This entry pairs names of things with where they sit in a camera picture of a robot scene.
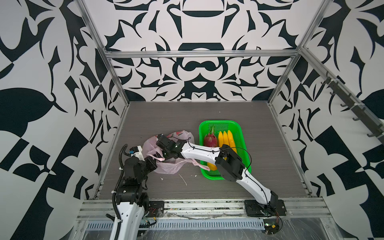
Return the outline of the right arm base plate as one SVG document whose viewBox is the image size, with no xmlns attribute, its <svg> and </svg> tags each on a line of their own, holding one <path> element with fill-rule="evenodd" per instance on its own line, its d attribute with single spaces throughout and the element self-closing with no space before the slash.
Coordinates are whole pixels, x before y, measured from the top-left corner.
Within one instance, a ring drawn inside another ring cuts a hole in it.
<svg viewBox="0 0 384 240">
<path fill-rule="evenodd" d="M 281 217 L 287 214 L 283 200 L 278 200 L 274 208 L 260 205 L 256 200 L 245 200 L 244 205 L 248 217 L 272 217 L 276 216 L 276 214 Z"/>
</svg>

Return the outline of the yellow banana bunch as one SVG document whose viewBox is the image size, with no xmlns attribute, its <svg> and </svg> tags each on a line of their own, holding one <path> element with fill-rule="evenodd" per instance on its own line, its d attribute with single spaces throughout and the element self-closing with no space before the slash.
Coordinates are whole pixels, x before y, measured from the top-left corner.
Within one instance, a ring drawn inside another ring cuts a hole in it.
<svg viewBox="0 0 384 240">
<path fill-rule="evenodd" d="M 219 132 L 218 135 L 218 146 L 222 147 L 223 145 L 228 145 L 232 148 L 232 150 L 237 153 L 236 144 L 234 141 L 233 134 L 230 130 Z"/>
</svg>

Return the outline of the pink plastic bag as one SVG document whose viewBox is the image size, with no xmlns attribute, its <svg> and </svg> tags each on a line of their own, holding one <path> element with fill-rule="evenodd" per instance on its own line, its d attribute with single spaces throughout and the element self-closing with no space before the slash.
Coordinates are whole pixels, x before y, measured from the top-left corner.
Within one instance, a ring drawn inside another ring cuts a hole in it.
<svg viewBox="0 0 384 240">
<path fill-rule="evenodd" d="M 187 140 L 191 144 L 195 143 L 194 136 L 191 132 L 185 130 L 179 132 L 173 132 L 167 136 L 173 141 Z M 146 140 L 143 145 L 142 154 L 144 157 L 150 156 L 155 157 L 157 160 L 157 169 L 155 170 L 158 174 L 176 174 L 185 164 L 191 163 L 194 166 L 198 166 L 203 170 L 210 171 L 210 168 L 198 163 L 195 159 L 183 159 L 183 158 L 170 158 L 165 160 L 162 150 L 156 145 L 158 138 L 153 136 Z"/>
</svg>

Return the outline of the green plastic basket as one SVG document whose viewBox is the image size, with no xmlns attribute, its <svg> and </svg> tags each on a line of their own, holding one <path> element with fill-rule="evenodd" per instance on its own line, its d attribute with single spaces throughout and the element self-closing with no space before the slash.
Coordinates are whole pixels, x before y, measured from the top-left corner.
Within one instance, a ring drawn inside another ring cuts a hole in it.
<svg viewBox="0 0 384 240">
<path fill-rule="evenodd" d="M 247 149 L 246 142 L 243 136 L 242 128 L 241 126 L 230 120 L 207 120 L 203 121 L 199 125 L 199 145 L 203 145 L 204 142 L 204 137 L 206 134 L 208 134 L 212 127 L 214 127 L 214 135 L 219 138 L 219 133 L 222 132 L 228 132 L 231 131 L 233 134 L 233 139 L 236 147 L 240 147 L 240 149 L 237 149 L 238 155 L 242 158 L 243 163 L 245 164 L 246 167 L 248 168 L 248 171 L 251 173 L 252 172 L 252 167 L 251 167 L 251 161 L 249 154 L 245 152 L 243 149 Z"/>
</svg>

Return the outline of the orange yellow fruit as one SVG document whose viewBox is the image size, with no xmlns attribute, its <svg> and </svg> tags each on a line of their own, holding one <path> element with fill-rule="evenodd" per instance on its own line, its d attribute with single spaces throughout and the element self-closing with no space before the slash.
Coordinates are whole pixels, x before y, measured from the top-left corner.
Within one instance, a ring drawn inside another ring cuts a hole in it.
<svg viewBox="0 0 384 240">
<path fill-rule="evenodd" d="M 211 171 L 216 171 L 218 168 L 216 167 L 216 165 L 214 164 L 211 164 L 211 163 L 207 163 L 207 166 L 209 167 L 209 169 Z"/>
</svg>

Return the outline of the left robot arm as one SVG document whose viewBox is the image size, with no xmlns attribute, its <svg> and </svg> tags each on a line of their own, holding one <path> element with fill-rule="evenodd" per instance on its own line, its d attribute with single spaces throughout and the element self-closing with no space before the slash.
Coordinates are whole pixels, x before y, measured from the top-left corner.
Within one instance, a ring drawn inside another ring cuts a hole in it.
<svg viewBox="0 0 384 240">
<path fill-rule="evenodd" d="M 111 240 L 135 240 L 141 221 L 149 209 L 148 194 L 143 192 L 143 182 L 148 174 L 157 168 L 156 160 L 146 157 L 130 157 L 120 161 L 120 176 L 112 191 L 112 204 L 115 212 Z"/>
</svg>

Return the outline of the pink dragon fruit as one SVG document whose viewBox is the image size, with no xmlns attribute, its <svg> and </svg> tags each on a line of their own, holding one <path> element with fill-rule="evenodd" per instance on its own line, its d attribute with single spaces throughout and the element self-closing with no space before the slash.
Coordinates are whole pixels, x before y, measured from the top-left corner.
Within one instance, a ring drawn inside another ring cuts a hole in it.
<svg viewBox="0 0 384 240">
<path fill-rule="evenodd" d="M 215 127 L 211 126 L 209 132 L 204 137 L 203 146 L 216 148 L 218 145 L 218 139 L 215 136 Z"/>
</svg>

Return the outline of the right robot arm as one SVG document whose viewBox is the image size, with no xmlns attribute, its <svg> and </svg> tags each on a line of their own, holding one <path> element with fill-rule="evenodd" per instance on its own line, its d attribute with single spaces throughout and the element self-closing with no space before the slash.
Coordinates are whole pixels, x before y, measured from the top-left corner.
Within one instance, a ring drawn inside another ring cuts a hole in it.
<svg viewBox="0 0 384 240">
<path fill-rule="evenodd" d="M 175 142 L 163 134 L 157 136 L 156 145 L 166 159 L 194 159 L 215 165 L 223 179 L 241 185 L 259 205 L 270 210 L 277 208 L 278 195 L 251 175 L 241 157 L 230 146 L 210 148 L 192 144 L 188 140 L 178 139 Z"/>
</svg>

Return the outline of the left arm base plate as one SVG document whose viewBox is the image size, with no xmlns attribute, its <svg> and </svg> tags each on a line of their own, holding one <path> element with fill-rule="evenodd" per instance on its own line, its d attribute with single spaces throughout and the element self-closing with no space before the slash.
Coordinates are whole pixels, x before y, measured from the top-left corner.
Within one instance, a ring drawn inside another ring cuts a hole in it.
<svg viewBox="0 0 384 240">
<path fill-rule="evenodd" d="M 146 218 L 160 217 L 165 210 L 164 201 L 149 201 L 149 207 L 146 209 L 144 216 Z"/>
</svg>

